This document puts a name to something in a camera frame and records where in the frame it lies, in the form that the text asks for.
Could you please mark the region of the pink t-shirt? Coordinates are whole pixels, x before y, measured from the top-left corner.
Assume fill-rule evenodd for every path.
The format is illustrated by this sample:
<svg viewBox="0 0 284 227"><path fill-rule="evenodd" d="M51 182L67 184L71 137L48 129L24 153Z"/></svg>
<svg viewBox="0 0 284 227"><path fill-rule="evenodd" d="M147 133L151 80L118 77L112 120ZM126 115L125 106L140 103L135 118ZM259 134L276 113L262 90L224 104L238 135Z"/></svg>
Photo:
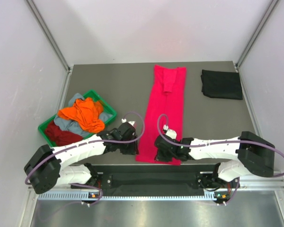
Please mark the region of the pink t-shirt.
<svg viewBox="0 0 284 227"><path fill-rule="evenodd" d="M186 68L175 69L154 66L154 84L145 115L145 132L141 137L135 160L138 162L180 165L181 161L173 158L171 161L156 161L157 148L155 139L167 124L177 133L176 140L182 139L184 116L184 93L186 82Z"/></svg>

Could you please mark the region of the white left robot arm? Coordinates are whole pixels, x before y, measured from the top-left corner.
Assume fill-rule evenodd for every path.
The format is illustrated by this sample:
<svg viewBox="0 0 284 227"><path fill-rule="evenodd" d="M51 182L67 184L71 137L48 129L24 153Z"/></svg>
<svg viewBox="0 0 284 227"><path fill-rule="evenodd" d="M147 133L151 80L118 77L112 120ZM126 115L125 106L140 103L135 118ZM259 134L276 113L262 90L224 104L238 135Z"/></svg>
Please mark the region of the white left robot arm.
<svg viewBox="0 0 284 227"><path fill-rule="evenodd" d="M77 163L93 156L119 150L136 155L137 134L134 121L123 121L118 128L102 131L85 140L61 147L41 146L24 167L26 184L36 194L43 194L56 186L73 184L91 188L98 183L98 173L88 163Z"/></svg>

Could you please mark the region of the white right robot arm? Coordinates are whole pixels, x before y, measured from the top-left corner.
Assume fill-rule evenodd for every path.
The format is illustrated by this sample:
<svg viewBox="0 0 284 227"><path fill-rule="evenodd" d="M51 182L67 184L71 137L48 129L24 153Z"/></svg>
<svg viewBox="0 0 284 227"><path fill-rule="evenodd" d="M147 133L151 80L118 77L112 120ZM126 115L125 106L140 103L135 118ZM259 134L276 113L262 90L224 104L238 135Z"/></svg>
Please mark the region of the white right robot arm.
<svg viewBox="0 0 284 227"><path fill-rule="evenodd" d="M249 131L223 140L183 138L177 141L175 135L174 130L167 130L156 138L155 159L160 162L220 159L211 176L217 187L249 174L267 178L274 175L274 145Z"/></svg>

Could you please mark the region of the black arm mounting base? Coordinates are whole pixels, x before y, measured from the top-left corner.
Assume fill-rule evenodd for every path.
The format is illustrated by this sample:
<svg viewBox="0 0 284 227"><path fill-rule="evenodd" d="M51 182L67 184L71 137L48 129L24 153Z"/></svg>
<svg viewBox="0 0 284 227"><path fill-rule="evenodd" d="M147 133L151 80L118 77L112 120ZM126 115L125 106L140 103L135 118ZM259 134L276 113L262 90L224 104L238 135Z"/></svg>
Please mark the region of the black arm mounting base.
<svg viewBox="0 0 284 227"><path fill-rule="evenodd" d="M85 183L101 189L123 185L185 185L192 189L232 189L214 173L214 165L88 165L91 178Z"/></svg>

